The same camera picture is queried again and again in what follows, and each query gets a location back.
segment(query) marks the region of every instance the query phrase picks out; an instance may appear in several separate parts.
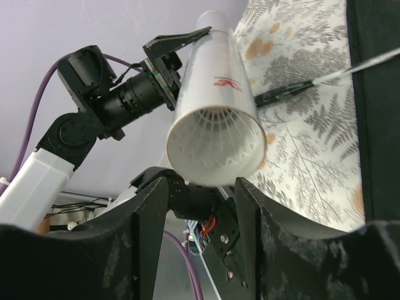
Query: leaf pattern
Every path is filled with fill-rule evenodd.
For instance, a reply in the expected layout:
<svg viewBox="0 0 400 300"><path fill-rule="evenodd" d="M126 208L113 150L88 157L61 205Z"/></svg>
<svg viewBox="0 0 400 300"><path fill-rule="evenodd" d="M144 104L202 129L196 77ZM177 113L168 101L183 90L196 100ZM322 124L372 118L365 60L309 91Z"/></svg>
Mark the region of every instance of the leaf pattern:
<svg viewBox="0 0 400 300"><path fill-rule="evenodd" d="M249 0L235 35L254 94L318 78L350 64L346 0ZM252 52L251 43L273 45ZM350 79L336 79L259 111L274 142L249 178L282 205L350 231L364 224L358 129Z"/></svg>

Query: screw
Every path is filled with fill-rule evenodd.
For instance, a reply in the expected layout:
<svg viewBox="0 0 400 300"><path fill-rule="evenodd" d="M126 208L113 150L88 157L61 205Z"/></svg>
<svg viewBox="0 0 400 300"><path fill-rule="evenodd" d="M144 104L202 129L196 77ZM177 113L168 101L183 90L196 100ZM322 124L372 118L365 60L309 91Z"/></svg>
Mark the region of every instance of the screw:
<svg viewBox="0 0 400 300"><path fill-rule="evenodd" d="M223 234L221 236L221 242L223 242L224 244L227 244L229 242L229 238L226 234Z"/></svg>

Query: purple cable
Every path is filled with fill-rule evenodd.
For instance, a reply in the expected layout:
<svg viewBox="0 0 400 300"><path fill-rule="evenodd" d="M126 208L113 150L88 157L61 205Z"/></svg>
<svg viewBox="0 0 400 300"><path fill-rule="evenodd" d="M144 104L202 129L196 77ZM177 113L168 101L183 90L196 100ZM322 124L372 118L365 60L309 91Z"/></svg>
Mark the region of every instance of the purple cable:
<svg viewBox="0 0 400 300"><path fill-rule="evenodd" d="M13 181L13 179L15 178L15 176L17 176L19 169L21 168L23 161L24 161L24 156L26 154L26 149L28 148L28 144L29 144L29 139L31 138L31 134L32 134L32 129L33 129L33 124L35 123L35 118L36 118L36 114L38 113L38 108L39 108L39 104L40 101L43 97L43 93L44 90L46 89L51 76L53 76L54 72L56 72L57 70L57 65L58 62L66 57L68 57L70 54L63 56L62 58L60 58L58 61L56 61L51 67L50 69L47 71L46 75L44 76L39 89L37 89L35 98L33 100L32 103L32 107L31 107L31 112L29 113L29 117L27 120L27 125L26 125L26 129L25 129L25 133L24 133L24 139L22 140L22 144L21 147L19 148L19 152L18 152L18 157L17 160L14 164L14 167L11 171L10 176L8 177L8 181L11 182ZM104 57L111 60L111 61L115 61L116 63L119 64L123 64L124 66L129 67L131 64L129 64L126 61L123 61L122 59L116 58L114 56L108 55L108 54L104 54ZM141 72L142 70L139 69L138 67L134 67L133 68L136 71ZM0 196L4 193L4 191L6 190L7 186L5 184L2 184L0 187Z"/></svg>
<svg viewBox="0 0 400 300"><path fill-rule="evenodd" d="M189 233L188 232L185 232L184 240L185 240L185 251L189 255ZM192 286L192 290L194 292L195 298L199 299L198 295L196 294L196 289L194 287L193 277L190 273L189 273L189 279L190 279L190 285Z"/></svg>
<svg viewBox="0 0 400 300"><path fill-rule="evenodd" d="M176 245L176 247L179 249L179 252L185 259L189 275L192 276L193 278L194 294L196 296L196 299L204 300L203 292L201 291L200 280L196 272L196 269L194 268L193 263L190 260L189 254L185 251L185 248L182 246L181 242L179 242L179 240L176 237L174 237L171 233L169 233L168 231L164 231L164 236L170 239Z"/></svg>

